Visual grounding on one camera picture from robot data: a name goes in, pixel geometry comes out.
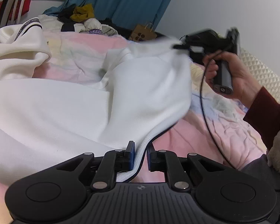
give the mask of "yellow garment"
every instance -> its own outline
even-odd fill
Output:
[[[74,14],[70,16],[71,20],[78,23],[81,23],[90,18],[94,18],[94,11],[91,3],[83,7],[75,7]]]

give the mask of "ribbed cuff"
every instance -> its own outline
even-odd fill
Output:
[[[280,104],[262,87],[244,117],[260,135],[268,150],[280,131]]]

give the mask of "human hand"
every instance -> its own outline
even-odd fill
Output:
[[[218,53],[220,53],[220,51],[205,56],[202,60],[204,66],[207,65],[210,58]],[[216,56],[214,60],[227,61],[232,75],[233,93],[230,95],[220,93],[220,95],[228,99],[238,99],[243,105],[250,108],[262,86],[252,76],[247,67],[236,54],[223,52]],[[205,73],[205,81],[211,88],[213,88],[213,78],[217,75],[217,70],[219,69],[214,60],[211,60],[207,72]]]

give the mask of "diamond quilted pattern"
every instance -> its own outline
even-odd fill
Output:
[[[280,77],[243,48],[241,59],[257,81],[280,103]]]

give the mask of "maroon sleeve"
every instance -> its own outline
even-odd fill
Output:
[[[270,150],[274,137],[280,131],[280,104],[264,87],[258,92],[244,120],[261,135]]]

